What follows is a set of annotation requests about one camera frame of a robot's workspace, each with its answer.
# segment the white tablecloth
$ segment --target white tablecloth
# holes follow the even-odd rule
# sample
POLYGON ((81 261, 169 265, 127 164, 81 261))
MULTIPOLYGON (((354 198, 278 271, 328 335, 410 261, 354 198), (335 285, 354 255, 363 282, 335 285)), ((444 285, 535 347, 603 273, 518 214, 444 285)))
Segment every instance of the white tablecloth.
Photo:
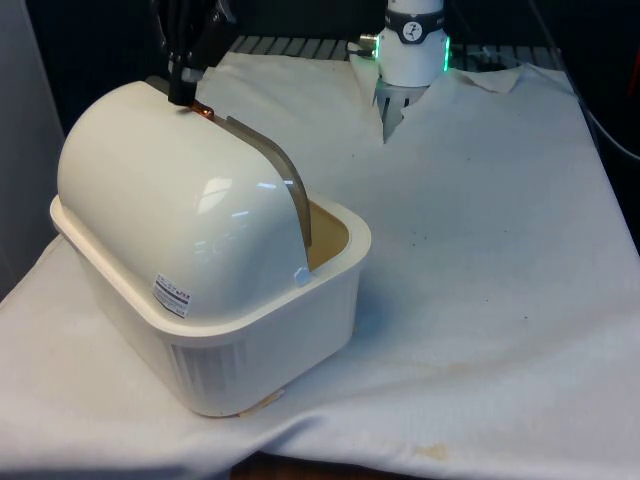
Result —
POLYGON ((387 145, 342 62, 229 55, 200 100, 370 225, 357 332, 252 415, 175 400, 54 242, 0 307, 0 467, 204 476, 257 450, 419 476, 640 478, 640 264, 574 98, 444 76, 387 145))

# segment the hinged lid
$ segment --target hinged lid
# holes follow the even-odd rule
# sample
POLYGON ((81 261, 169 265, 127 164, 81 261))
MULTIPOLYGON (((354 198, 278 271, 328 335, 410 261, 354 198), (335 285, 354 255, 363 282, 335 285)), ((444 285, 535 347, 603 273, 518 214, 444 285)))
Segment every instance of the hinged lid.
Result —
POLYGON ((62 151, 65 213, 176 321, 233 320, 297 288, 308 268, 304 202, 293 200, 306 194, 292 197, 293 179, 258 149, 278 156, 277 146, 252 135, 255 148, 234 129, 139 82, 87 110, 62 151))

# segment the robot end effector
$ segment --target robot end effector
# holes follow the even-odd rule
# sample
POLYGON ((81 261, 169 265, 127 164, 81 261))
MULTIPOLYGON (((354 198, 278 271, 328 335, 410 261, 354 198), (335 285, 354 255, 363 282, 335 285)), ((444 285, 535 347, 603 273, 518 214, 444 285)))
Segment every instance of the robot end effector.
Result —
POLYGON ((209 65, 237 38, 230 0, 152 0, 156 36, 169 59, 169 101, 190 107, 209 65))

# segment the translucent brown flap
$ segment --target translucent brown flap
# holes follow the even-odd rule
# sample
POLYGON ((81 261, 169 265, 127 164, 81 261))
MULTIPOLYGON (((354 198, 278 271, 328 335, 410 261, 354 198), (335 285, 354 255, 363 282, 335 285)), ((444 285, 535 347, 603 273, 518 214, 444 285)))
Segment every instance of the translucent brown flap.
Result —
POLYGON ((224 128, 232 135, 240 138, 262 153, 280 174, 280 177, 282 177, 282 180, 289 189, 296 211, 298 212, 298 220, 300 221, 300 229, 302 231, 302 238, 304 240, 308 260, 309 248, 311 248, 312 243, 309 198, 307 197, 307 192, 304 188, 304 184, 302 183, 302 179, 300 178, 300 175, 298 174, 298 171, 293 165, 291 159, 277 143, 232 117, 227 117, 226 120, 216 117, 214 121, 216 125, 224 128))

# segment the product label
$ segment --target product label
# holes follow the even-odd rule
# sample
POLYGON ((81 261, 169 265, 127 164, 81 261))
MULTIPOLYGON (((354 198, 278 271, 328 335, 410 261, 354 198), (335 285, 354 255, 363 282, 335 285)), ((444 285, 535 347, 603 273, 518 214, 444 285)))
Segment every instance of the product label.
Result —
POLYGON ((179 289, 176 284, 164 275, 158 274, 156 277, 156 281, 153 284, 153 296, 170 312, 182 318, 187 316, 191 295, 179 289))

